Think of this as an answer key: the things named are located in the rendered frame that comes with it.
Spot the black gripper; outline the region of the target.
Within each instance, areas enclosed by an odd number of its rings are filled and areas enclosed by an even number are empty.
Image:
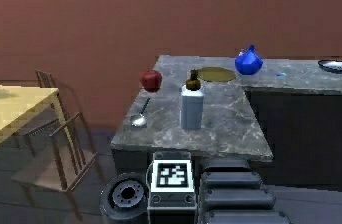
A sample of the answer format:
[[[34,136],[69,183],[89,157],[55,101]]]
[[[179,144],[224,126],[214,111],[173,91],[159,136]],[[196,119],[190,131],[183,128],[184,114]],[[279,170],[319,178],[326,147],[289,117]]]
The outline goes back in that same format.
[[[148,224],[148,188],[141,173],[123,173],[101,191],[101,224]]]

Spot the brown wooden chair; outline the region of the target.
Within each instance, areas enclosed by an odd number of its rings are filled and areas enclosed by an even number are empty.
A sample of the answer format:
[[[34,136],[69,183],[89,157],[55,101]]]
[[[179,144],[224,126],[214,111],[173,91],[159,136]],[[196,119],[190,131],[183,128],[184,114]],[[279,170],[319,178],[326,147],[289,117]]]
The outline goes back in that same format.
[[[58,88],[53,75],[49,72],[36,70],[35,71],[37,81],[40,88],[53,89]],[[48,99],[42,101],[39,106],[40,112],[34,116],[26,125],[20,128],[16,133],[13,134],[15,143],[18,147],[21,147],[20,140],[23,140],[26,148],[30,151],[32,156],[36,155],[35,148],[32,144],[31,137],[44,131],[59,123],[57,111],[60,111],[61,117],[67,119],[69,114],[63,106],[62,99],[59,94],[56,95],[55,102],[52,102],[53,97],[50,96]]]
[[[83,114],[76,113],[53,131],[49,138],[51,145],[17,172],[12,180],[22,187],[33,207],[36,203],[30,192],[32,187],[65,194],[75,217],[82,220],[73,191],[97,159]]]

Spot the silver spoon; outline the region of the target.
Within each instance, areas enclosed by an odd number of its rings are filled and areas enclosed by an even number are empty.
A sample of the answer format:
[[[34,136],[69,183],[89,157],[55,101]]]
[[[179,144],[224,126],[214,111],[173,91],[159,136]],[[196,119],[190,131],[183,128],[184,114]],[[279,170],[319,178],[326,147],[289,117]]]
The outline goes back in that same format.
[[[149,102],[150,102],[150,98],[147,98],[140,112],[130,117],[130,123],[132,127],[144,127],[147,124],[145,111],[147,109]]]

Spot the grey bottle with brown top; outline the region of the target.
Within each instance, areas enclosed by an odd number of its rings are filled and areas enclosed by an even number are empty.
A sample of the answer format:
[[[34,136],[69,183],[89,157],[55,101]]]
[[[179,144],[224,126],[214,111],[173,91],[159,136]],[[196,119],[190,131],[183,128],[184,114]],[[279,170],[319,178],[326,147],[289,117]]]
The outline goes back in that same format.
[[[192,69],[181,90],[180,124],[185,130],[201,128],[204,93],[198,76],[199,71]]]

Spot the red apple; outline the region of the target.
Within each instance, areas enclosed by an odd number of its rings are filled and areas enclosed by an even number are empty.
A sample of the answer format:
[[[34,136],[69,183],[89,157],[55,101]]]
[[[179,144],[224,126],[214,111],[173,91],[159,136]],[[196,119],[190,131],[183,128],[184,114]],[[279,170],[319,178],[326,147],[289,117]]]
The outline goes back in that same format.
[[[140,82],[147,92],[157,92],[161,88],[162,74],[156,70],[148,70],[142,74]]]

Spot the grey marble kitchen counter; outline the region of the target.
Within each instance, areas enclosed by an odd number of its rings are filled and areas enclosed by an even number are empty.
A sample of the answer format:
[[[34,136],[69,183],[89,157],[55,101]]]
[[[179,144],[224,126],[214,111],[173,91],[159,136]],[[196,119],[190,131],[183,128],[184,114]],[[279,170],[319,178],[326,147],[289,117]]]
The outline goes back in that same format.
[[[195,158],[240,157],[270,185],[342,191],[342,75],[314,60],[267,59],[260,72],[225,83],[203,83],[202,127],[185,131],[179,122],[180,88],[193,68],[231,69],[224,57],[162,56],[156,95],[140,92],[136,114],[150,98],[148,124],[123,121],[113,137],[118,172],[146,169],[156,150],[188,150]],[[276,76],[284,72],[286,76]]]

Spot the pale wooden table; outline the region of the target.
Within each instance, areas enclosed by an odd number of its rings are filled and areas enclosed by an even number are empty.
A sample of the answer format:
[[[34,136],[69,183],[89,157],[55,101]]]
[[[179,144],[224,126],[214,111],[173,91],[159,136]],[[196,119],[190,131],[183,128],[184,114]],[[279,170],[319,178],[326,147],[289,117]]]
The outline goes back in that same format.
[[[40,87],[2,86],[0,85],[0,144],[26,125],[39,112],[42,101],[53,97],[55,102],[59,90]],[[68,119],[57,111],[59,127]]]

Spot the olive round plate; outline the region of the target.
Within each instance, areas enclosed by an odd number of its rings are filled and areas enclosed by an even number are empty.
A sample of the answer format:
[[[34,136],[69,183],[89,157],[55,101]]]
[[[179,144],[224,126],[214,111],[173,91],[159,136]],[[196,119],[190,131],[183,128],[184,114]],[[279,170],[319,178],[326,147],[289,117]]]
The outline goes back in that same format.
[[[207,82],[229,82],[235,73],[222,67],[204,67],[198,70],[199,78]]]

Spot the blue kettle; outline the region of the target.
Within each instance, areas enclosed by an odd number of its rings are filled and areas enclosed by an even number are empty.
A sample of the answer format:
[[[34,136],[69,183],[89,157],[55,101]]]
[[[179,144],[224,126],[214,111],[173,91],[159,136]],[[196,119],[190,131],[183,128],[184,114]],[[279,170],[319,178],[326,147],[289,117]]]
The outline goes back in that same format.
[[[263,60],[255,51],[255,46],[250,45],[248,49],[241,52],[235,59],[235,68],[242,75],[254,75],[263,66]]]

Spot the dark rimmed grey plate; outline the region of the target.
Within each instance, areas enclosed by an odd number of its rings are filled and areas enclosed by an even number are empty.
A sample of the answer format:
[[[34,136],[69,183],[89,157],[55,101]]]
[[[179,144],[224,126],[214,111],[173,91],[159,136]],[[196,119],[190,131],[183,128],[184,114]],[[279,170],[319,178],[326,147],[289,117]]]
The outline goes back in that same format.
[[[327,72],[342,74],[342,61],[339,60],[319,60],[318,66]]]

